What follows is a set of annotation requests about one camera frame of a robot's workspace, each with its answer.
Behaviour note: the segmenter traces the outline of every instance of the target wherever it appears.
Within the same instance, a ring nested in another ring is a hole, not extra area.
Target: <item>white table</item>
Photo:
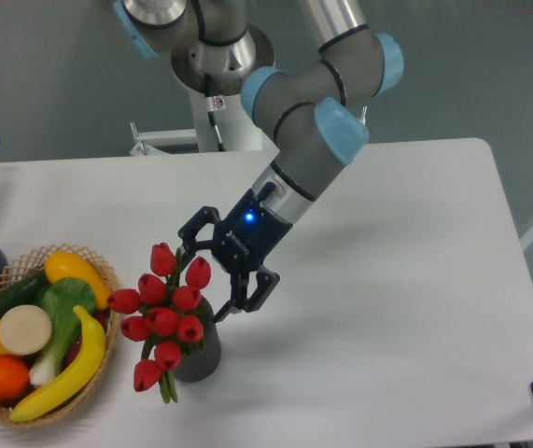
[[[124,287],[272,152],[0,163],[0,246],[88,245]],[[367,146],[267,258],[281,283],[219,325],[223,358],[165,406],[121,338],[95,399],[0,446],[438,447],[533,440],[533,286],[490,148]],[[206,295],[228,298],[220,271]]]

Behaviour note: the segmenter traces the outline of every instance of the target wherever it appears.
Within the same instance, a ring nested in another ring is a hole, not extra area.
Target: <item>yellow banana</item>
[[[27,422],[49,413],[73,397],[98,371],[106,351],[102,325],[83,306],[73,307],[81,321],[81,349],[75,360],[53,381],[20,401],[9,415],[11,422]]]

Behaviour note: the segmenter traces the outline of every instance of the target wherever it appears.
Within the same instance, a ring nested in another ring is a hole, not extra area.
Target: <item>red tulip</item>
[[[185,283],[191,287],[204,289],[210,282],[210,275],[210,264],[203,257],[198,257],[188,267],[185,273]]]
[[[181,311],[189,311],[198,306],[202,293],[197,287],[178,287],[173,293],[173,305]]]
[[[166,306],[156,306],[147,313],[146,325],[160,336],[170,336],[179,325],[179,316]]]
[[[135,289],[119,289],[108,298],[108,306],[111,310],[124,315],[132,315],[142,304],[142,297]]]
[[[173,341],[159,343],[154,350],[154,358],[162,370],[171,371],[181,362],[181,350]]]
[[[150,269],[160,277],[170,275],[176,266],[175,254],[166,243],[152,246],[152,255],[150,256]]]
[[[137,287],[146,305],[158,305],[166,300],[166,285],[156,275],[145,273],[139,277]]]
[[[184,343],[197,343],[203,336],[202,322],[195,315],[186,315],[179,322],[176,335]]]
[[[142,359],[133,371],[133,389],[143,392],[150,389],[162,378],[162,369],[154,359]]]
[[[145,341],[152,335],[152,331],[146,325],[146,320],[141,315],[133,315],[123,319],[120,323],[120,332],[127,339],[137,343]]]

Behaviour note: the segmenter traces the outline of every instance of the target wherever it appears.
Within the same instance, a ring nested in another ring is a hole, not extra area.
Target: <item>cucumber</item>
[[[11,308],[32,304],[37,291],[45,285],[49,285],[49,279],[42,269],[0,291],[0,318]]]

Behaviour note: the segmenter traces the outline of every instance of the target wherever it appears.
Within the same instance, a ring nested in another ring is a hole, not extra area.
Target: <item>woven basket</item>
[[[41,247],[37,250],[33,250],[29,255],[22,255],[20,259],[13,261],[9,266],[3,270],[0,274],[0,290],[12,285],[13,283],[21,280],[28,275],[41,270],[44,267],[44,261],[50,254],[58,250],[64,250],[80,255],[87,260],[93,268],[98,272],[106,281],[110,291],[119,289],[119,283],[113,268],[95,252],[91,251],[87,247],[77,247],[76,245],[63,244],[61,246],[52,245],[50,247]],[[0,406],[0,424],[6,427],[14,428],[27,428],[38,427],[47,423],[55,422],[67,414],[72,412],[79,404],[81,404],[94,389],[104,371],[106,370],[106,364],[110,358],[110,355],[115,346],[115,340],[119,333],[119,313],[110,312],[108,318],[108,331],[106,333],[106,353],[105,358],[100,365],[98,371],[94,374],[91,380],[85,385],[83,389],[79,391],[66,405],[58,410],[42,415],[41,417],[24,423],[13,423],[8,419],[11,414],[11,408]]]

